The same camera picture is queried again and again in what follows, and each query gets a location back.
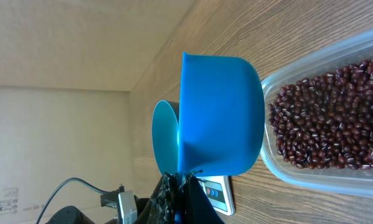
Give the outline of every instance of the adzuki bean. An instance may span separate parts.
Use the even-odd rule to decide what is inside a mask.
[[[373,169],[373,59],[282,86],[267,107],[285,162]]]

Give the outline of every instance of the plastic container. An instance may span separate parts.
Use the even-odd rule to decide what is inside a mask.
[[[279,88],[304,77],[323,75],[349,63],[373,57],[373,29],[313,52],[271,74],[262,81],[265,100],[265,133],[261,157],[279,179],[302,187],[373,197],[373,169],[297,169],[276,153],[276,137],[268,124],[269,110]]]

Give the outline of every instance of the digital kitchen scale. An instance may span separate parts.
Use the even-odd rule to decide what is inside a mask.
[[[199,177],[199,181],[205,194],[209,198],[213,208],[225,215],[233,215],[235,211],[232,193],[230,191],[228,176]]]

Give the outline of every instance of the wooden table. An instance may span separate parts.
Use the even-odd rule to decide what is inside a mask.
[[[131,137],[136,193],[160,174],[151,145],[158,100],[179,101],[182,53],[238,56],[264,79],[335,41],[373,28],[373,1],[196,1],[133,88]],[[259,158],[232,177],[236,212],[226,223],[373,223],[373,198],[310,190],[276,178]]]

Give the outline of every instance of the blue scoop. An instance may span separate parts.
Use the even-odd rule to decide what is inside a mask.
[[[160,101],[153,113],[160,172],[202,170],[197,175],[214,176],[248,171],[262,146],[264,112],[261,81],[247,61],[184,54],[179,116],[177,104],[167,101]]]

